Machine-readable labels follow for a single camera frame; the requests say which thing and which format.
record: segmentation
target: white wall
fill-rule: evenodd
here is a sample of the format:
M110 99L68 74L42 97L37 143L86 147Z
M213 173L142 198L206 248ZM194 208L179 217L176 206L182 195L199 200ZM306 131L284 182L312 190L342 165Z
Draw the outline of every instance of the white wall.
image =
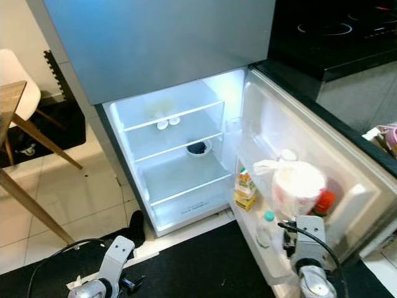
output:
M0 0L0 48L14 51L43 96L60 93L43 56L50 47L25 0Z

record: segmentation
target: black mat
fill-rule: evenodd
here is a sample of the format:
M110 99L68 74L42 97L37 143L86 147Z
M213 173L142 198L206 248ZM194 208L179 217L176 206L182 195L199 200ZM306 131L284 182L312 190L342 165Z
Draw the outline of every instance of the black mat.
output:
M90 243L49 262L37 274L32 297L67 297L65 284L78 274L98 271L104 253L104 248ZM25 297L35 266L1 275L0 296ZM134 298L274 297L236 222L172 246L124 272L129 280L146 275Z
M65 126L67 131L57 127L41 115L34 113L31 120L36 127L61 149L69 149L86 142L86 123L84 114L81 112L77 102L63 101L40 107L40 110L57 120ZM22 163L44 155L52 154L52 151L34 140L31 136L21 131L18 127L12 127L8 131L8 137L13 150L14 163ZM20 151L35 144L35 154L27 156ZM9 166L9 159L5 148L0 150L0 167Z

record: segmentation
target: white chair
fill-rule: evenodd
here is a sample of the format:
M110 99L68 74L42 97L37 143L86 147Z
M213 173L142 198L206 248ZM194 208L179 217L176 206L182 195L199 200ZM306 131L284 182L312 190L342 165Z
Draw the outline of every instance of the white chair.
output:
M66 130L58 121L37 109L41 98L38 86L25 71L12 50L6 48L0 49L0 85L11 84L18 81L26 81L27 84L20 99L16 114L22 119L28 120L34 112L37 112L59 128ZM14 126L16 126L15 123L11 122L10 127ZM11 145L7 137L5 139L5 145L10 164L13 166L14 159L12 157Z

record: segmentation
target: freezer door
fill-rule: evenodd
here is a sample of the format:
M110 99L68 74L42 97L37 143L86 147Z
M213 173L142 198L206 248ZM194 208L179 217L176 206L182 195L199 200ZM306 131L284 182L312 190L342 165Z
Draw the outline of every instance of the freezer door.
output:
M257 175L254 163L274 160L283 149L320 169L328 179L326 189L335 192L324 221L327 243L340 260L346 259L396 205L397 183L383 168L366 156L325 121L312 113L269 78L249 71L244 86L242 117L228 124L228 136L243 166L263 195L245 212L231 207L241 230L269 284L290 280L292 271L283 250L263 249L255 239L257 219L274 209L273 171Z
M274 0L44 0L92 105L266 59Z

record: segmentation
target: small bottle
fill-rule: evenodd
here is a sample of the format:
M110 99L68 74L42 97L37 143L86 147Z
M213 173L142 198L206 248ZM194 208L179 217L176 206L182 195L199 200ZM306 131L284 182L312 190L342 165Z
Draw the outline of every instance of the small bottle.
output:
M277 232L277 224L274 218L274 212L268 210L263 217L258 220L256 226L256 241L263 248L268 248L272 244L272 238Z

